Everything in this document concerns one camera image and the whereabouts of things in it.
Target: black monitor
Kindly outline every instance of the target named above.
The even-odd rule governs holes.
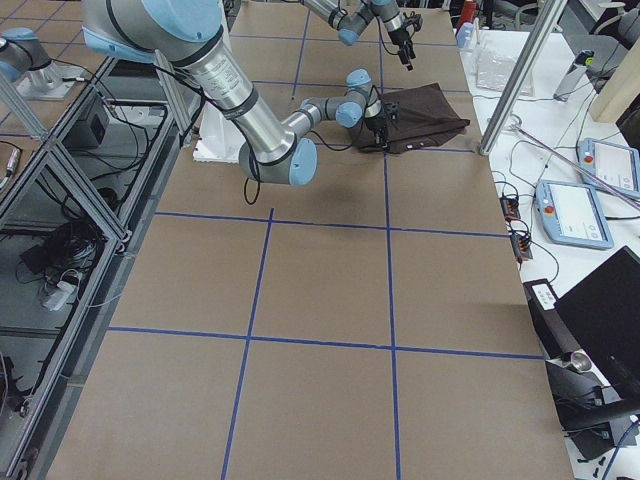
[[[620,397],[640,398],[640,258],[623,247],[555,308]]]

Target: white label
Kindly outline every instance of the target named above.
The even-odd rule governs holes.
[[[586,188],[552,184],[551,196],[562,235],[602,241],[600,224]]]
[[[635,190],[631,152],[604,143],[595,145],[596,176],[615,187]]]
[[[240,74],[229,59],[223,58],[198,80],[211,98],[219,100],[238,86]]]
[[[556,304],[556,297],[553,296],[551,290],[546,283],[534,285],[532,287],[533,293],[545,310],[553,310]]]

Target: power adapter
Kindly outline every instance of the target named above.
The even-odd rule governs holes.
[[[80,284],[82,275],[80,272],[70,270],[62,275],[60,281],[56,284],[56,289],[45,297],[42,306],[50,312],[60,310],[69,297],[76,291]]]

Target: computer monitor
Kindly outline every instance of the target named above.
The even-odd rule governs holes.
[[[555,307],[620,397],[640,398],[640,258],[623,247]]]

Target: brown cloth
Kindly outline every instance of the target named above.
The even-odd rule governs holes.
[[[395,120],[389,120],[387,151],[391,153],[443,145],[471,123],[451,108],[437,83],[385,93],[382,101],[398,104]],[[362,120],[349,129],[353,146],[363,152],[382,151],[375,145],[373,132],[361,123]]]

